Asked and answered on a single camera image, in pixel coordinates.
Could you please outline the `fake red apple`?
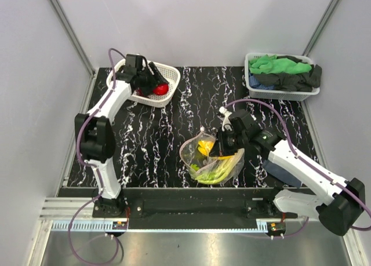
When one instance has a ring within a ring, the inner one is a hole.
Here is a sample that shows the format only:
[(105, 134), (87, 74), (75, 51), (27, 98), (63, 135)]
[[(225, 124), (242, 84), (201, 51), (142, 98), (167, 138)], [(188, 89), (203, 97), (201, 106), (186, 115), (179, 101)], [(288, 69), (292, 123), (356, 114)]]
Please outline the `fake red apple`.
[(164, 96), (168, 93), (169, 91), (169, 85), (167, 83), (162, 83), (159, 84), (154, 90), (153, 94), (157, 96)]

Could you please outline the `fake yellow banana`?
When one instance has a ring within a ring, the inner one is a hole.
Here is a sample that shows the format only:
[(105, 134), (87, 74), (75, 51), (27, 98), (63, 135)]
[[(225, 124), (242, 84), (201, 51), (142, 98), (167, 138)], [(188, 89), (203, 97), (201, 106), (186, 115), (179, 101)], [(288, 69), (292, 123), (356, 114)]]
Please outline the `fake yellow banana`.
[(210, 151), (214, 145), (212, 141), (199, 140), (197, 150), (205, 157), (209, 157)]

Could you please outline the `clear zip top bag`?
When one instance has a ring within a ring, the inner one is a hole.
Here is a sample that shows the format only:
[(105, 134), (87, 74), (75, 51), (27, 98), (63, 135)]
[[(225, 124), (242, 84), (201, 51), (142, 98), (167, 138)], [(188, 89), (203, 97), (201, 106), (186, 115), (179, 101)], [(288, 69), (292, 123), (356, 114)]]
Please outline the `clear zip top bag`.
[(216, 138), (201, 127), (199, 133), (180, 147), (180, 159), (191, 178), (204, 185), (225, 184), (239, 175), (245, 163), (243, 149), (233, 156), (209, 156)]

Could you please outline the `fake green celery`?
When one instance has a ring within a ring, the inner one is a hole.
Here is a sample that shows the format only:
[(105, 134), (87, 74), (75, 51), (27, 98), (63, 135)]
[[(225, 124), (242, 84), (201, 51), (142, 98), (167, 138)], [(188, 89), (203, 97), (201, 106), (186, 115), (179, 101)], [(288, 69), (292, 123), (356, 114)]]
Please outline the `fake green celery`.
[(192, 179), (204, 185), (224, 184), (240, 174), (245, 160), (244, 151), (239, 150), (233, 156), (218, 157), (204, 162), (202, 167), (191, 164), (189, 169)]

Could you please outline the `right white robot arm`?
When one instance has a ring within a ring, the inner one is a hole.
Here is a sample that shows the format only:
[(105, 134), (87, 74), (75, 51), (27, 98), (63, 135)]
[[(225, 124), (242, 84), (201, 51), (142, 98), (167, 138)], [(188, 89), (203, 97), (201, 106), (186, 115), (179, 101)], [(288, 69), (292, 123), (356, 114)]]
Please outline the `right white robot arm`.
[(283, 213), (314, 218), (330, 232), (344, 236), (365, 211), (365, 185), (357, 178), (347, 180), (327, 170), (294, 147), (272, 129), (262, 129), (246, 110), (219, 109), (222, 126), (209, 155), (224, 157), (244, 152), (265, 161), (300, 180), (311, 194), (279, 189), (263, 203), (268, 217)]

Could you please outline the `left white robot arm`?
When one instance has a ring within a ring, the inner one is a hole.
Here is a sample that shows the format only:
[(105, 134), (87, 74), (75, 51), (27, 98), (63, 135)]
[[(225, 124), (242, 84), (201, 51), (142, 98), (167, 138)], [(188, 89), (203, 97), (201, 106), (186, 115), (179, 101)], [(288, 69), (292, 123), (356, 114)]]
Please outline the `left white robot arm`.
[(87, 113), (75, 116), (75, 139), (79, 163), (91, 168), (97, 181), (98, 194), (92, 202), (98, 211), (119, 217), (126, 205), (114, 169), (116, 142), (111, 123), (131, 97), (150, 96), (156, 88), (169, 82), (165, 65), (138, 54), (127, 54), (111, 66), (107, 90), (101, 99)]

